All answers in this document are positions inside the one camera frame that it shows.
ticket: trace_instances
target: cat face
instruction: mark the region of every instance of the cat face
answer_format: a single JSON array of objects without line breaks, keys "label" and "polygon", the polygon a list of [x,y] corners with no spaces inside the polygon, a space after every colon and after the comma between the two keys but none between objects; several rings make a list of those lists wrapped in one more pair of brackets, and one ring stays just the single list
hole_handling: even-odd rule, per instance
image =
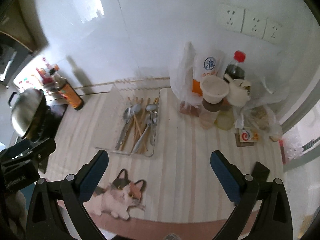
[{"label": "cat face", "polygon": [[120,203],[129,204],[140,201],[146,182],[141,179],[133,183],[128,179],[128,172],[122,169],[118,177],[112,182],[112,195]]}]

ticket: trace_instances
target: brown jar lid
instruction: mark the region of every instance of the brown jar lid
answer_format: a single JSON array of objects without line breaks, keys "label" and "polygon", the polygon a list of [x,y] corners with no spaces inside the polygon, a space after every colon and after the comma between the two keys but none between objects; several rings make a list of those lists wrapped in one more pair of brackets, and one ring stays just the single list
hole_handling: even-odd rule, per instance
[{"label": "brown jar lid", "polygon": [[222,102],[223,102],[223,100],[221,100],[217,104],[210,104],[203,99],[202,105],[203,105],[204,109],[208,110],[209,112],[218,112],[221,109]]}]

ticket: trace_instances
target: power outlet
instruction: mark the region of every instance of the power outlet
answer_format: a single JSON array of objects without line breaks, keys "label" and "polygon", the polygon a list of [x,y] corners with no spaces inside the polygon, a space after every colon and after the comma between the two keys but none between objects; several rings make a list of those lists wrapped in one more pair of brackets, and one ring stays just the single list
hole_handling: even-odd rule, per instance
[{"label": "power outlet", "polygon": [[282,41],[283,33],[284,27],[280,23],[267,18],[267,25],[263,35],[263,40],[269,41],[273,44],[279,44]]},{"label": "power outlet", "polygon": [[218,24],[233,32],[241,32],[244,8],[220,3],[218,6]]},{"label": "power outlet", "polygon": [[241,33],[262,39],[266,29],[266,24],[266,17],[246,9]]}]

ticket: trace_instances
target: red bottle cap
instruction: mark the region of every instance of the red bottle cap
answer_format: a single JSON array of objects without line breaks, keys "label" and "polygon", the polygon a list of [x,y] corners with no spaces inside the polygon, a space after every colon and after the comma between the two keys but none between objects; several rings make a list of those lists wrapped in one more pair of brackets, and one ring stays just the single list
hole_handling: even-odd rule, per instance
[{"label": "red bottle cap", "polygon": [[242,51],[237,50],[233,58],[238,62],[244,62],[245,54]]}]

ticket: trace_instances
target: blue gripper pad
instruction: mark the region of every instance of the blue gripper pad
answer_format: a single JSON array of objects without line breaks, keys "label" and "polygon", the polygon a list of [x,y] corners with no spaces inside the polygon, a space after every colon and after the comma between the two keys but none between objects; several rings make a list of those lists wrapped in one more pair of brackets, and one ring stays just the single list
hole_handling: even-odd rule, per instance
[{"label": "blue gripper pad", "polygon": [[79,189],[78,200],[80,203],[90,200],[108,164],[108,153],[104,150],[99,150],[93,159],[78,171],[75,184]]},{"label": "blue gripper pad", "polygon": [[235,165],[231,165],[220,151],[211,153],[210,165],[229,200],[239,204],[241,199],[241,185],[239,184],[239,179],[242,173]]}]

